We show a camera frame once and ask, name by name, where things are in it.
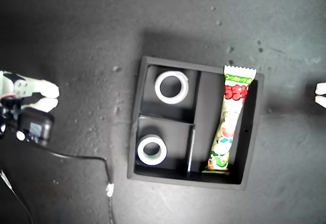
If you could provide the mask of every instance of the robot finger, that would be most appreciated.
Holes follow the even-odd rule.
[[[319,105],[323,106],[324,108],[326,108],[326,97],[317,95],[315,97],[315,102],[318,103]]]
[[[23,105],[22,108],[32,107],[43,112],[50,112],[58,105],[58,100],[56,98],[42,98],[36,103]]]
[[[317,95],[324,95],[326,94],[326,82],[325,83],[318,83],[316,86],[315,93]]]
[[[25,80],[15,82],[15,91],[19,92],[20,97],[29,97],[33,93],[41,93],[47,98],[58,98],[60,95],[59,87],[46,80],[37,80],[22,76]]]

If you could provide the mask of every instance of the colorful snack package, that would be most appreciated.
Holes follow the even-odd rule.
[[[224,66],[225,94],[223,97],[221,119],[218,131],[210,150],[208,165],[203,173],[228,174],[230,149],[248,86],[256,76],[257,70]]]

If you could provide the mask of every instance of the black tray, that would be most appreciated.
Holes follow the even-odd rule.
[[[161,102],[154,90],[163,72],[183,72],[189,83],[187,97],[180,103]],[[144,57],[133,111],[128,179],[185,186],[244,190],[258,128],[263,74],[257,73],[239,116],[230,150],[229,175],[205,174],[208,155],[216,133],[224,95],[223,68]],[[158,165],[142,163],[137,147],[144,135],[156,134],[165,142],[166,159]]]

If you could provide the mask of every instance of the gray concrete floor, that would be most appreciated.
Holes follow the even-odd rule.
[[[315,84],[326,81],[326,0],[1,0],[0,7],[1,68],[59,85],[49,147],[112,160],[117,224],[326,223],[326,109],[314,104]],[[246,191],[127,180],[142,55],[213,66],[232,60],[265,74]],[[8,137],[0,159],[35,223],[108,223],[101,164],[60,161]],[[27,223],[2,182],[0,193],[1,223]]]

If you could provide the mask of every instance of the roll of tape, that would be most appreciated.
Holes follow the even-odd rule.
[[[164,96],[161,92],[161,84],[162,84],[163,80],[169,76],[174,76],[174,77],[178,78],[181,83],[181,89],[180,89],[179,94],[174,97],[171,97],[171,98]],[[164,72],[158,76],[158,78],[156,79],[156,82],[155,82],[155,93],[156,93],[157,97],[162,102],[167,103],[167,104],[180,103],[187,96],[188,90],[189,90],[188,78],[185,76],[185,74],[183,74],[180,71]]]
[[[144,152],[144,147],[150,143],[155,143],[159,146],[159,151],[154,155],[148,155]],[[163,142],[162,138],[157,135],[150,134],[141,139],[137,149],[139,159],[147,165],[157,165],[167,156],[167,146]]]

